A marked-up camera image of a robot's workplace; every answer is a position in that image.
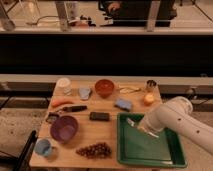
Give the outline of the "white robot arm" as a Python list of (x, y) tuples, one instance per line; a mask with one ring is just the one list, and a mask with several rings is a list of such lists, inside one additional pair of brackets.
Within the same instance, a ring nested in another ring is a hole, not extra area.
[(136, 128), (154, 137), (169, 128), (213, 155), (213, 127), (191, 117), (192, 111), (192, 103), (178, 96), (145, 114)]

